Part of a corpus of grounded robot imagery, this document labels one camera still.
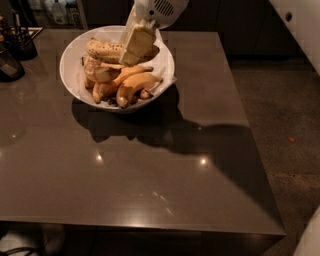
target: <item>black object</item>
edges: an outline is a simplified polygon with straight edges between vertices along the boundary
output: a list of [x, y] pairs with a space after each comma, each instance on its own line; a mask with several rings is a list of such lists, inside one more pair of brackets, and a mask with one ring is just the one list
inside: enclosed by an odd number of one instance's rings
[[15, 81], [25, 74], [20, 61], [10, 53], [10, 47], [10, 43], [0, 42], [0, 80], [2, 82]]
[[12, 44], [10, 52], [17, 60], [30, 60], [38, 55], [27, 27], [14, 29], [5, 39]]
[[39, 27], [39, 24], [26, 0], [9, 0], [12, 9], [20, 13], [21, 25], [26, 27]]

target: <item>kitchen counter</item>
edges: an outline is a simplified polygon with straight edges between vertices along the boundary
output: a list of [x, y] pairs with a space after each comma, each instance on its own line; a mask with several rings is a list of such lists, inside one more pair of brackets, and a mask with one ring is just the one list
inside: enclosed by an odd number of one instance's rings
[[0, 83], [0, 220], [192, 232], [227, 241], [214, 246], [223, 255], [258, 255], [281, 239], [218, 34], [162, 32], [177, 82], [118, 115], [61, 81], [62, 53], [81, 33], [43, 30], [26, 75]]

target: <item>banana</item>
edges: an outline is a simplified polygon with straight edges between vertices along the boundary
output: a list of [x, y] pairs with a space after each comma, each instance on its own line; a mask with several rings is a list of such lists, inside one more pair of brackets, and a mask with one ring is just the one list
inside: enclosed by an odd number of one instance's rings
[[99, 83], [95, 83], [93, 86], [93, 90], [92, 90], [92, 98], [94, 100], [95, 103], [100, 103], [101, 102], [101, 97], [99, 94], [99, 88], [100, 88], [100, 84]]
[[122, 65], [107, 64], [92, 57], [82, 58], [84, 73], [87, 78], [94, 82], [108, 82], [115, 79], [121, 72]]
[[135, 74], [143, 73], [143, 72], [152, 72], [153, 67], [151, 66], [141, 66], [136, 65], [133, 67], [123, 67], [120, 75], [109, 82], [100, 83], [99, 85], [99, 94], [100, 98], [109, 98], [112, 94], [114, 94], [119, 86], [122, 84], [124, 80], [128, 77], [133, 76]]
[[[86, 51], [92, 58], [101, 62], [110, 64], [119, 64], [123, 44], [110, 43], [91, 38], [86, 44]], [[138, 63], [143, 63], [152, 60], [159, 53], [158, 46], [153, 45], [152, 49], [140, 58]]]
[[95, 81], [90, 80], [87, 76], [84, 80], [84, 86], [86, 87], [86, 89], [92, 89], [94, 87]]
[[150, 73], [139, 73], [128, 77], [117, 91], [116, 99], [119, 107], [128, 107], [136, 92], [141, 89], [150, 89], [156, 82], [162, 82], [162, 80], [162, 77]]

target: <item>countertop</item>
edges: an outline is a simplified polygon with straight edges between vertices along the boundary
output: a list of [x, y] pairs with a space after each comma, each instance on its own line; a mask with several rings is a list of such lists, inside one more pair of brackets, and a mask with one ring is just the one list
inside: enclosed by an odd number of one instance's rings
[[64, 87], [81, 33], [43, 30], [0, 83], [0, 220], [285, 234], [217, 33], [162, 32], [178, 80], [128, 115]]

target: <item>floor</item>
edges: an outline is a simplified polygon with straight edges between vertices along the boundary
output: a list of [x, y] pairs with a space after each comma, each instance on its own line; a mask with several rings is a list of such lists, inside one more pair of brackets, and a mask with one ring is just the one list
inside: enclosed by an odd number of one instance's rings
[[287, 231], [263, 256], [291, 256], [320, 206], [320, 76], [303, 57], [230, 67]]

